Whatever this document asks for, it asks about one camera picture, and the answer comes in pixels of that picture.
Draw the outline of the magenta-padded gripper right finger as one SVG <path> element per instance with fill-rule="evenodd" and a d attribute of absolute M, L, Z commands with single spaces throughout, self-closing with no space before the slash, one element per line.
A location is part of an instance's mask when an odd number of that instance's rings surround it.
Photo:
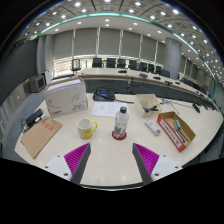
<path fill-rule="evenodd" d="M 176 164 L 168 155 L 158 155 L 137 143 L 133 144 L 132 153 L 135 157 L 144 185 L 182 169 L 182 167 Z"/>

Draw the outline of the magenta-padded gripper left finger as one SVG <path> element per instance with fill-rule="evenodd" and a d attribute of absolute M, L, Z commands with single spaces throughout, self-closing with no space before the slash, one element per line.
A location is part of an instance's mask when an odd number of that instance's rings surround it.
<path fill-rule="evenodd" d="M 66 155 L 56 155 L 43 170 L 79 185 L 90 154 L 91 145 L 81 145 Z"/>

